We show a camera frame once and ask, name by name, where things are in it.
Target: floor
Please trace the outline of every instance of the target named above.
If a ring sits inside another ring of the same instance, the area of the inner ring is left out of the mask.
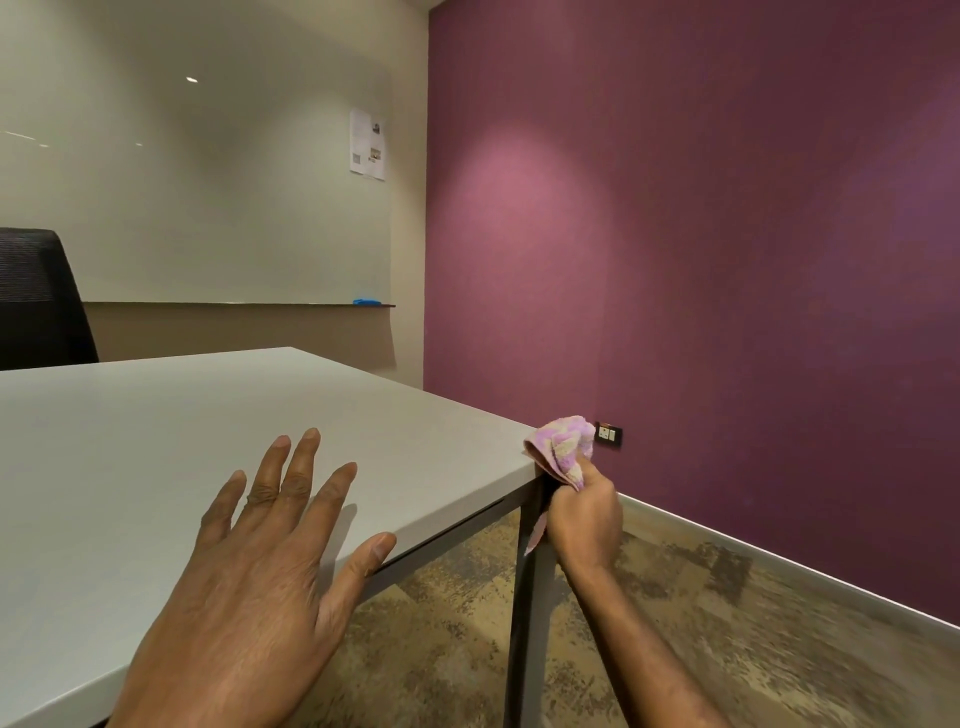
[[[868,618],[700,531],[626,515],[620,583],[738,728],[960,725],[956,641]],[[502,725],[516,525],[514,513],[363,605],[288,728]],[[543,725],[626,725],[559,571],[556,602]]]

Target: wall socket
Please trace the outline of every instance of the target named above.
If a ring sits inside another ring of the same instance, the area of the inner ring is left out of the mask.
[[[593,439],[597,442],[603,443],[604,445],[611,445],[615,448],[619,448],[623,445],[623,428],[615,427],[609,423],[594,423],[596,425],[597,431],[593,436]]]

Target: fingernail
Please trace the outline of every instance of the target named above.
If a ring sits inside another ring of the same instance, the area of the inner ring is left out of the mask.
[[[386,561],[387,556],[394,550],[394,546],[396,546],[396,536],[392,533],[383,534],[373,546],[373,557],[376,559],[376,563],[382,564]]]

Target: paper notice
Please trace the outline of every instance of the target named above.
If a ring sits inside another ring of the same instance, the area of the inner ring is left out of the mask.
[[[350,171],[377,180],[387,179],[384,121],[360,109],[350,112]]]

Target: baseboard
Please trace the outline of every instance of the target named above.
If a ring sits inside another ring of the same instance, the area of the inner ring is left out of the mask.
[[[697,538],[705,542],[722,546],[733,553],[751,558],[755,564],[762,566],[780,578],[787,578],[791,582],[800,584],[806,589],[855,609],[868,617],[892,622],[918,632],[925,638],[939,644],[960,649],[960,627],[950,624],[948,621],[932,617],[884,596],[875,595],[853,584],[848,584],[828,574],[805,567],[803,564],[785,559],[776,553],[752,546],[720,531],[715,531],[697,522],[676,516],[669,511],[664,511],[657,506],[644,503],[642,500],[620,494],[620,501],[623,503],[624,510],[623,529],[627,533],[645,538],[651,530],[656,529],[657,522],[669,523],[674,527],[683,529],[686,533],[695,533]]]

